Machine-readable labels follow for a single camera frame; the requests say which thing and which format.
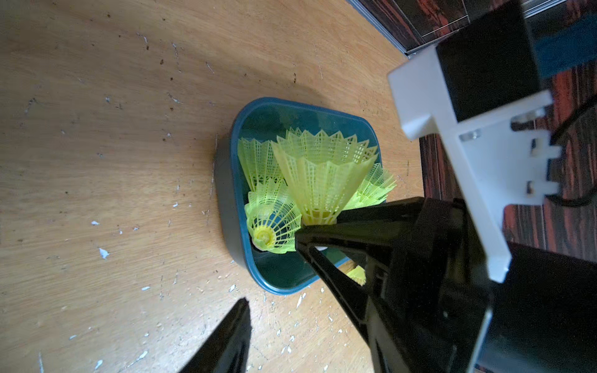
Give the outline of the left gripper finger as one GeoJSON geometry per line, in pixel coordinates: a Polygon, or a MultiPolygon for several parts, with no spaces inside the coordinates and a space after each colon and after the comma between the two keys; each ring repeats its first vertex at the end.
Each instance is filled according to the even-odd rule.
{"type": "Polygon", "coordinates": [[[241,298],[180,373],[245,372],[252,332],[250,320],[249,302],[241,298]]]}

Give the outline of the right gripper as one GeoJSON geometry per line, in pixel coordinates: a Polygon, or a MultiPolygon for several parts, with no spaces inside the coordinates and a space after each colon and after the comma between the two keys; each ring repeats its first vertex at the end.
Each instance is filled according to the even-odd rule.
{"type": "Polygon", "coordinates": [[[462,200],[412,197],[308,225],[295,248],[369,343],[377,372],[471,372],[494,298],[484,250],[462,200]],[[370,293],[315,246],[367,252],[370,293]]]}

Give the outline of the yellow shuttlecock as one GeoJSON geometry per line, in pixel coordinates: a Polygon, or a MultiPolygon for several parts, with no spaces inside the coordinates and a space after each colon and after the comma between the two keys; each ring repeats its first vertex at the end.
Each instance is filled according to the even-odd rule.
{"type": "Polygon", "coordinates": [[[357,266],[350,270],[347,273],[347,276],[360,286],[363,286],[366,283],[365,269],[361,266],[357,266]]]}
{"type": "Polygon", "coordinates": [[[344,210],[380,205],[396,187],[395,176],[376,163],[346,204],[344,210]]]}
{"type": "Polygon", "coordinates": [[[237,154],[250,191],[255,191],[259,184],[266,184],[269,180],[278,182],[284,178],[273,144],[273,141],[239,140],[237,154]]]}
{"type": "Polygon", "coordinates": [[[378,158],[378,147],[338,131],[291,128],[272,144],[303,225],[333,225],[378,158]]]}
{"type": "Polygon", "coordinates": [[[295,233],[302,215],[284,180],[269,180],[248,193],[244,207],[247,229],[253,245],[273,254],[295,252],[295,233]]]}

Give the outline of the teal plastic storage box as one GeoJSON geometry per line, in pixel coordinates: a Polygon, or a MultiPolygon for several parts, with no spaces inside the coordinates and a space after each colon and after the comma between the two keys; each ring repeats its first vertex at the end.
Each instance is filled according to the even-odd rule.
{"type": "Polygon", "coordinates": [[[369,146],[379,144],[361,117],[273,97],[250,102],[236,116],[214,164],[223,236],[232,258],[275,295],[291,295],[318,280],[291,247],[300,213],[284,177],[273,174],[278,164],[271,146],[290,129],[340,132],[369,146]]]}

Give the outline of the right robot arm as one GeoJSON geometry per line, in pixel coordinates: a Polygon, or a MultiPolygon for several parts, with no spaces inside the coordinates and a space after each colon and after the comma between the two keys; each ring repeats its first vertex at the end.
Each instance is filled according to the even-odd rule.
{"type": "Polygon", "coordinates": [[[596,265],[517,243],[492,281],[462,200],[342,212],[295,246],[368,344],[377,372],[594,372],[596,265]]]}

